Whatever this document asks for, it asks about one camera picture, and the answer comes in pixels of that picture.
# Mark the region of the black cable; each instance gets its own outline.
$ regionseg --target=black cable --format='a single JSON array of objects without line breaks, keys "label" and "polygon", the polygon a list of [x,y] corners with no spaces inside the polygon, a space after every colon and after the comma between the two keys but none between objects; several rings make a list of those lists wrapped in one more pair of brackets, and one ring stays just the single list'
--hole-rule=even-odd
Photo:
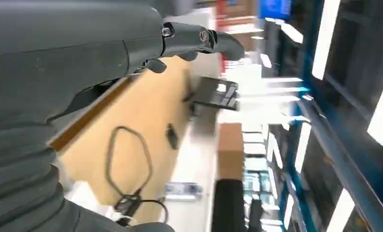
[{"label": "black cable", "polygon": [[[144,183],[131,195],[123,193],[123,191],[113,181],[112,175],[111,175],[113,149],[115,147],[116,136],[117,136],[119,130],[127,131],[127,132],[135,135],[140,140],[140,143],[142,144],[143,152],[145,154],[146,161],[148,164],[148,169],[149,169],[147,178],[144,181]],[[131,214],[130,216],[132,217],[135,214],[135,212],[137,211],[137,209],[140,207],[141,203],[156,203],[156,204],[159,204],[160,206],[163,207],[163,210],[164,210],[164,221],[163,222],[166,224],[168,219],[169,219],[169,210],[167,209],[166,205],[164,205],[162,202],[160,202],[158,200],[141,200],[140,193],[142,192],[143,188],[148,184],[148,182],[150,181],[152,176],[153,176],[152,159],[151,159],[151,155],[150,155],[150,152],[149,152],[145,138],[139,132],[137,132],[137,131],[129,128],[129,127],[126,127],[126,126],[115,127],[112,131],[110,141],[109,141],[109,146],[107,148],[107,153],[106,153],[106,180],[110,184],[110,186],[117,193],[119,193],[119,195],[122,197],[121,200],[115,206],[115,209],[118,209],[118,207],[120,205],[127,204],[128,202],[122,203],[123,200],[127,199],[127,200],[129,200],[129,202],[131,204],[131,205],[129,205],[129,208],[127,210],[130,211],[130,214]],[[123,220],[121,223],[127,224],[128,222],[127,222],[127,220]]]},{"label": "black cable", "polygon": [[[140,140],[140,143],[142,144],[143,152],[144,152],[146,160],[147,160],[148,169],[149,169],[146,180],[139,187],[139,189],[134,194],[132,194],[132,195],[123,193],[123,191],[113,181],[112,176],[111,176],[113,149],[115,147],[116,136],[117,136],[119,130],[127,131],[127,132],[135,135]],[[137,132],[137,131],[135,131],[135,130],[133,130],[131,128],[128,128],[126,126],[115,127],[113,129],[113,131],[112,131],[112,135],[110,137],[109,146],[108,146],[107,153],[106,153],[106,180],[110,184],[110,186],[117,193],[119,193],[119,195],[122,197],[122,200],[125,199],[125,198],[137,197],[138,195],[140,195],[140,192],[142,191],[142,189],[148,184],[148,182],[150,181],[152,175],[153,175],[152,160],[151,160],[150,152],[149,152],[149,149],[147,147],[147,143],[146,143],[146,140],[144,139],[144,137],[139,132]]]},{"label": "black cable", "polygon": [[161,207],[163,207],[163,210],[164,210],[164,220],[163,220],[163,223],[166,224],[167,221],[169,220],[169,210],[167,209],[166,205],[164,205],[163,202],[160,202],[158,200],[142,200],[141,201],[142,203],[156,203],[158,205],[160,205]]}]

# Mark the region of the robotic hand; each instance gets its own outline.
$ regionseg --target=robotic hand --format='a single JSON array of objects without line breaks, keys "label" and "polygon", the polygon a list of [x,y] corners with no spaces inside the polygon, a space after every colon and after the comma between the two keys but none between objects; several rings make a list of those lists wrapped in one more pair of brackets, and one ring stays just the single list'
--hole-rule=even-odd
[{"label": "robotic hand", "polygon": [[65,200],[48,119],[83,89],[198,52],[244,55],[226,33],[163,23],[131,0],[0,0],[0,231],[172,231],[126,229]]}]

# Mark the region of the blue sign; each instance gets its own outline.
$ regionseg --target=blue sign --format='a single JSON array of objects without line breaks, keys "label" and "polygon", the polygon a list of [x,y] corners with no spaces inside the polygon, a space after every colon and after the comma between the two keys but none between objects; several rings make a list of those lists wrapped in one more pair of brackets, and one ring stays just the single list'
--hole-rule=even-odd
[{"label": "blue sign", "polygon": [[227,0],[227,6],[237,6],[237,0]]},{"label": "blue sign", "polygon": [[291,0],[259,1],[259,18],[288,19],[291,12]]}]

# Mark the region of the cardboard box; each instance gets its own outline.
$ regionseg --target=cardboard box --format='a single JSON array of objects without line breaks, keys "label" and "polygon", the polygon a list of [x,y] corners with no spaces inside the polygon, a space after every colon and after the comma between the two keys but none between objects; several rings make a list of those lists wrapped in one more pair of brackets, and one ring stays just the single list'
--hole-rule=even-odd
[{"label": "cardboard box", "polygon": [[218,179],[243,179],[244,146],[241,124],[220,125],[218,147]]}]

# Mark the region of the wooden table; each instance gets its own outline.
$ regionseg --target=wooden table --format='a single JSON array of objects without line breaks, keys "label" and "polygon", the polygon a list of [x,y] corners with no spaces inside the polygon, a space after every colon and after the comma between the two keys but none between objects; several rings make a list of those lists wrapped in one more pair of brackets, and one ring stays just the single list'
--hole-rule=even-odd
[{"label": "wooden table", "polygon": [[[187,62],[178,57],[163,61],[167,64],[164,73],[146,71],[60,151],[69,176],[88,181],[102,204],[114,205],[120,199],[105,178],[106,150],[116,126],[140,132],[149,147],[154,174],[142,197],[156,199],[170,180],[178,151],[171,148],[165,136],[166,126],[174,125],[180,142],[189,118],[188,105],[182,101],[189,91],[189,77]],[[134,135],[121,131],[113,153],[112,178],[125,193],[132,194],[147,177],[141,144]],[[160,213],[159,205],[145,203],[135,218],[138,223],[157,221]]]}]

